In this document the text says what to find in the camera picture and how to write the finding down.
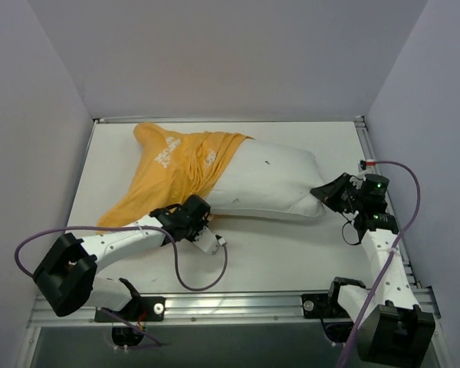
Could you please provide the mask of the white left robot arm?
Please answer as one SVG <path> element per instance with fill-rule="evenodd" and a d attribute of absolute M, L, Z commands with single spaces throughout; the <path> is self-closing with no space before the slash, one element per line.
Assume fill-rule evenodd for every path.
<path fill-rule="evenodd" d="M 121 321 L 140 310 L 138 294 L 125 278 L 100 278 L 109 265 L 170 242 L 187 240 L 207 254 L 222 246 L 209 227 L 209 204 L 191 195 L 183 204 L 155 209 L 139 220 L 99 235 L 76 238 L 61 235 L 33 273 L 33 280 L 59 317 L 83 306 L 104 307 Z"/>

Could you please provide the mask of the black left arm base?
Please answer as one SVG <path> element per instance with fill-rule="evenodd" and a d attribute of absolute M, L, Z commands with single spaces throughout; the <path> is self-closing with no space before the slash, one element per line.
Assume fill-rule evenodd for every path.
<path fill-rule="evenodd" d="M 130 301 L 122 310 L 113 311 L 97 308 L 94 321 L 97 323 L 120 323 L 107 335 L 113 348 L 121 350 L 152 349 L 164 345 L 147 331 L 148 322 L 162 322 L 166 309 L 166 299 L 162 296 L 141 296 Z"/>

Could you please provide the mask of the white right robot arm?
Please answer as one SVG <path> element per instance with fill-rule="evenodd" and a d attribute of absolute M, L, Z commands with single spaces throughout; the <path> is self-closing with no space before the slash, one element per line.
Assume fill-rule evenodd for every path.
<path fill-rule="evenodd" d="M 388 185 L 384 176 L 343 173 L 310 191 L 331 211 L 353 215 L 357 244 L 366 253 L 373 278 L 372 287 L 335 278 L 324 299 L 330 314 L 347 313 L 353 321 L 338 367 L 346 365 L 352 351 L 363 362 L 419 367 L 435 332 L 435 318 L 422 311 L 406 275 L 398 249 L 402 232 L 386 210 Z"/>

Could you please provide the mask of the white pillow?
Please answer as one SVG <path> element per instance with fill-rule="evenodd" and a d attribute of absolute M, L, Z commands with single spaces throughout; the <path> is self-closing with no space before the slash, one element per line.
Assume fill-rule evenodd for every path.
<path fill-rule="evenodd" d="M 325 214 L 311 195 L 323 184 L 313 153 L 247 139 L 205 200 L 214 215 L 309 222 Z"/>

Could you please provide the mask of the yellow printed pillowcase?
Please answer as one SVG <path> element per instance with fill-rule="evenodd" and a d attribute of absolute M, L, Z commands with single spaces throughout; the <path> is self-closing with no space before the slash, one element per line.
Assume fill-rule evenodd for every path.
<path fill-rule="evenodd" d="M 126 195 L 100 217 L 99 227 L 129 225 L 155 209 L 182 204 L 193 194 L 212 191 L 240 145 L 241 133 L 179 133 L 154 123 L 133 130 L 143 148 Z"/>

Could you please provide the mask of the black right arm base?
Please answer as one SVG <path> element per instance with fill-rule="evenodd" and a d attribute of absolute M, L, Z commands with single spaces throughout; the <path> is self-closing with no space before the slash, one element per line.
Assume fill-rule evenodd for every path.
<path fill-rule="evenodd" d="M 353 322 L 342 307 L 329 301 L 327 293 L 302 294 L 301 304 L 304 318 L 319 320 L 331 343 L 346 343 Z"/>

